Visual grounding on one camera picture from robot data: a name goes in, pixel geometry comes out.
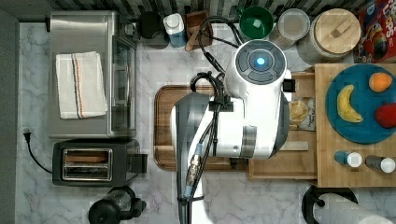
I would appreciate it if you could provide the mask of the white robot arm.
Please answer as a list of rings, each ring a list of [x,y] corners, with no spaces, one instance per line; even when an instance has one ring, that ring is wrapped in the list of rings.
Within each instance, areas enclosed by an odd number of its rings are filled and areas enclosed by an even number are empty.
[[[273,157],[288,137],[294,80],[284,52],[256,39],[242,44],[217,76],[195,75],[190,89],[170,118],[178,218],[180,224],[211,224],[201,181],[207,158]]]

